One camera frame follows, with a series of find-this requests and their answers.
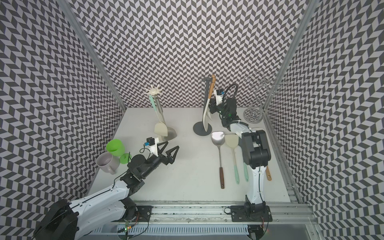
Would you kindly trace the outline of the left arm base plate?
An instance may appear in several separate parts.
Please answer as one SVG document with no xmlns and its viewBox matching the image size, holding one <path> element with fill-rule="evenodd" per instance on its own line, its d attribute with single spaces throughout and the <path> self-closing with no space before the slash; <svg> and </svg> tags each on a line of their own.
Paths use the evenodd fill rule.
<svg viewBox="0 0 384 240">
<path fill-rule="evenodd" d="M 134 223 L 148 222 L 152 216 L 153 206 L 136 206 L 124 211 L 120 221 L 133 221 Z"/>
</svg>

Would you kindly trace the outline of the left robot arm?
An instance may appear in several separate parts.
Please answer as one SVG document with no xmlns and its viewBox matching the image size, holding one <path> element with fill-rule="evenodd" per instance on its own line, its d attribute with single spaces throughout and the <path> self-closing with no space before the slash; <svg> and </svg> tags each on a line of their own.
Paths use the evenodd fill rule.
<svg viewBox="0 0 384 240">
<path fill-rule="evenodd" d="M 168 142 L 145 144 L 150 155 L 134 156 L 128 169 L 114 179 L 111 186 L 74 201 L 55 202 L 33 232 L 34 240 L 78 240 L 96 228 L 117 221 L 148 221 L 152 209 L 140 211 L 130 198 L 144 184 L 144 180 L 160 165 L 173 164 L 180 149 L 166 150 Z"/>
</svg>

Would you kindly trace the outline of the cream spatula wooden handle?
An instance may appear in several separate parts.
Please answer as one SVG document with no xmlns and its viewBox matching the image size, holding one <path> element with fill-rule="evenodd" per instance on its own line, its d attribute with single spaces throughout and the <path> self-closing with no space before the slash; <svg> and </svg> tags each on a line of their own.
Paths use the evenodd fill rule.
<svg viewBox="0 0 384 240">
<path fill-rule="evenodd" d="M 272 176 L 268 166 L 266 167 L 266 176 L 268 181 L 272 181 Z"/>
</svg>

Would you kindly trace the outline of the grey spatula mint handle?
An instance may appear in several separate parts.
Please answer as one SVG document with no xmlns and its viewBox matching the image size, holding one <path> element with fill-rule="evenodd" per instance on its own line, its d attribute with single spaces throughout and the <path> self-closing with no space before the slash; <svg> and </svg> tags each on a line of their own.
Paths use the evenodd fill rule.
<svg viewBox="0 0 384 240">
<path fill-rule="evenodd" d="M 245 177 L 246 182 L 248 182 L 249 181 L 249 174 L 248 174 L 247 165 L 245 163 L 243 163 L 243 167 L 244 167 L 244 177 Z"/>
</svg>

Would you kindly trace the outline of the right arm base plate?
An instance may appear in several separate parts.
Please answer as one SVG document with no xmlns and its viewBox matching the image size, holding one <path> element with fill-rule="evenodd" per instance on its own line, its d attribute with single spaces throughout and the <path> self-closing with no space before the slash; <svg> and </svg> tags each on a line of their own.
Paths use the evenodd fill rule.
<svg viewBox="0 0 384 240">
<path fill-rule="evenodd" d="M 250 207 L 230 206 L 232 222 L 272 222 L 273 217 L 269 206 Z"/>
</svg>

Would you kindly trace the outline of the cream turner mint handle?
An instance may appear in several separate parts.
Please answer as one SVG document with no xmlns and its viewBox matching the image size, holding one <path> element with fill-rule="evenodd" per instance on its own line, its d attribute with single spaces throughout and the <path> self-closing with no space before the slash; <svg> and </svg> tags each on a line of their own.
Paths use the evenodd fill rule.
<svg viewBox="0 0 384 240">
<path fill-rule="evenodd" d="M 232 150 L 235 180 L 236 180 L 236 184 L 239 185 L 240 176 L 239 176 L 239 171 L 238 171 L 237 161 L 236 161 L 236 154 L 235 154 L 235 149 L 239 144 L 239 137 L 236 134 L 227 134 L 225 135 L 225 141 L 228 147 Z"/>
</svg>

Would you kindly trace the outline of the cream spoon brown handle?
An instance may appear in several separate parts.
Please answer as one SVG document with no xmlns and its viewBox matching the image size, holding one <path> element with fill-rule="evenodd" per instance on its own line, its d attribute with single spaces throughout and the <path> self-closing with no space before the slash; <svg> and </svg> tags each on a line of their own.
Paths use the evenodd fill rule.
<svg viewBox="0 0 384 240">
<path fill-rule="evenodd" d="M 211 80 L 211 83 L 210 83 L 210 89 L 209 89 L 209 93 L 208 93 L 208 99 L 207 99 L 207 102 L 206 102 L 206 105 L 205 105 L 205 108 L 204 108 L 204 113 L 203 113 L 203 127 L 204 127 L 204 130 L 206 132 L 208 132 L 208 122 L 206 121 L 206 117 L 207 117 L 207 112 L 208 112 L 208 109 L 209 109 L 209 104 L 210 104 L 210 100 L 211 100 L 211 97 L 212 97 L 212 93 L 213 93 L 213 90 L 214 90 L 214 87 L 215 87 L 215 82 L 216 82 L 216 76 L 212 75 L 212 80 Z"/>
</svg>

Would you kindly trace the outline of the cream utensil rack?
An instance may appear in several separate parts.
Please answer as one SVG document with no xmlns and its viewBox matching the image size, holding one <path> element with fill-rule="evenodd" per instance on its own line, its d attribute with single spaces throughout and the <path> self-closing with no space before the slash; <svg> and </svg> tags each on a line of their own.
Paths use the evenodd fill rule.
<svg viewBox="0 0 384 240">
<path fill-rule="evenodd" d="M 163 109 L 162 109 L 162 106 L 160 103 L 160 98 L 159 98 L 160 93 L 161 93 L 161 89 L 159 87 L 155 87 L 154 85 L 151 85 L 150 89 L 147 92 L 147 95 L 148 96 L 152 95 L 154 97 L 156 106 L 158 108 L 158 112 L 160 113 L 160 117 L 162 119 L 162 122 L 167 126 L 165 118 L 164 118 Z M 167 126 L 167 128 L 168 128 L 168 136 L 167 137 L 161 137 L 158 135 L 159 138 L 163 141 L 171 141 L 177 137 L 177 132 L 175 129 L 168 127 L 168 126 Z"/>
</svg>

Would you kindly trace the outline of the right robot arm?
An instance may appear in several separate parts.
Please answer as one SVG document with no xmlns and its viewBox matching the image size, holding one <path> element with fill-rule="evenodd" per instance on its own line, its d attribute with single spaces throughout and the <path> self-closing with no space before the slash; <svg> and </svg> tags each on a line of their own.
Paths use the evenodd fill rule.
<svg viewBox="0 0 384 240">
<path fill-rule="evenodd" d="M 221 102 L 211 98 L 207 102 L 205 111 L 212 114 L 219 113 L 223 127 L 231 132 L 230 134 L 225 134 L 222 131 L 212 132 L 211 140 L 219 150 L 224 144 L 231 148 L 237 183 L 240 182 L 240 176 L 235 149 L 240 147 L 242 150 L 244 176 L 247 181 L 252 180 L 250 189 L 246 194 L 246 213 L 265 210 L 267 206 L 263 193 L 264 176 L 272 158 L 267 133 L 264 130 L 252 130 L 248 124 L 240 120 L 237 116 L 234 98 L 228 98 Z"/>
</svg>

